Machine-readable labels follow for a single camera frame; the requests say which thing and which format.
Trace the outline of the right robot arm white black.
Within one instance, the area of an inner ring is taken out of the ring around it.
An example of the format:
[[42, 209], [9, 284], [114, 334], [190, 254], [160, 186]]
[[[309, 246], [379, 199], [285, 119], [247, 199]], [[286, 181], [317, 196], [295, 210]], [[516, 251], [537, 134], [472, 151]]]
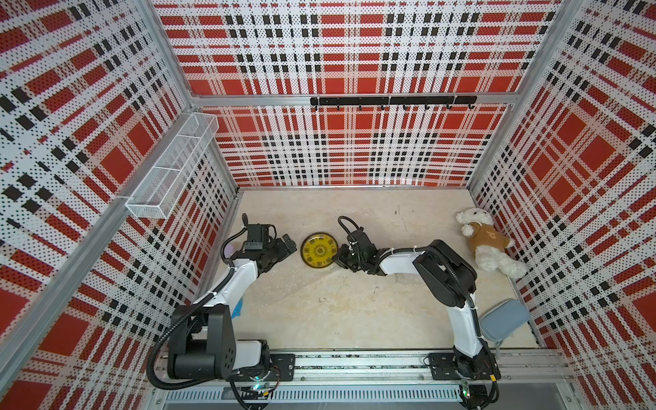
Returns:
[[440, 239], [423, 247], [378, 249], [350, 217], [339, 216], [338, 225], [347, 235], [347, 243], [332, 258], [340, 268], [375, 276], [420, 277], [447, 309], [457, 374], [469, 380], [496, 381], [501, 377], [495, 355], [483, 339], [475, 303], [478, 275], [468, 262]]

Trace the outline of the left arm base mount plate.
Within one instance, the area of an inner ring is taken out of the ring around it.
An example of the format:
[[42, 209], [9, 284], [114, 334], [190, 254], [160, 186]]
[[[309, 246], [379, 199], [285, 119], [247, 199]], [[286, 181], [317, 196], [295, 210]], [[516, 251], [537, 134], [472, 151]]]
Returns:
[[294, 379], [296, 356], [294, 354], [264, 355], [253, 367], [233, 370], [230, 380], [235, 382], [290, 382]]

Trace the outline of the yellow patterned dinner plate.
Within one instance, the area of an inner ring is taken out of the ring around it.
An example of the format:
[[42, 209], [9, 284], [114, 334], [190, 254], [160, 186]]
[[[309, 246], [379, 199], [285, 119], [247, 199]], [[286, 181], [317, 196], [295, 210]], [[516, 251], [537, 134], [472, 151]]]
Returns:
[[308, 236], [301, 246], [302, 261], [314, 269], [328, 268], [338, 252], [336, 239], [325, 232], [316, 232]]

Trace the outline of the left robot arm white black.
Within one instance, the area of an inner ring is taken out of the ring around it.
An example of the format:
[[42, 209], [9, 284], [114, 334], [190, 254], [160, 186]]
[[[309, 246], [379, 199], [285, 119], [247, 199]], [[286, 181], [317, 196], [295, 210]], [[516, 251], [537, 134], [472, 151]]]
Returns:
[[264, 339], [237, 339], [233, 311], [263, 273], [297, 251], [285, 234], [262, 244], [243, 244], [231, 256], [222, 253], [225, 274], [202, 297], [179, 305], [171, 325], [147, 360], [148, 381], [162, 391], [191, 388], [215, 380], [261, 383], [294, 378], [295, 355], [272, 354]]

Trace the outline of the clear bubble wrap sheet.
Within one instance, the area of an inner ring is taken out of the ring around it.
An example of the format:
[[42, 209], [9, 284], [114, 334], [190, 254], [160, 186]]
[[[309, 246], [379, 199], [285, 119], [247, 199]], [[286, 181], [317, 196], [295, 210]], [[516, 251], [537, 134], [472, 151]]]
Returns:
[[298, 256], [294, 256], [269, 273], [263, 273], [249, 287], [244, 301], [257, 309], [291, 306], [305, 300], [311, 303], [327, 302], [349, 287], [364, 289], [365, 294], [371, 293], [384, 279], [362, 272], [353, 273], [336, 265], [309, 268]]

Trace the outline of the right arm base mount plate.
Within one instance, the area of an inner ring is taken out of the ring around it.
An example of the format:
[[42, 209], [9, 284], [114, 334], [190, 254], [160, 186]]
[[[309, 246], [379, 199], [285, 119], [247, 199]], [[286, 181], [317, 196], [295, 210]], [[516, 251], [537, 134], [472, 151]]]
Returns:
[[469, 357], [455, 350], [453, 353], [430, 353], [428, 367], [434, 380], [499, 380], [500, 369], [493, 355], [481, 350]]

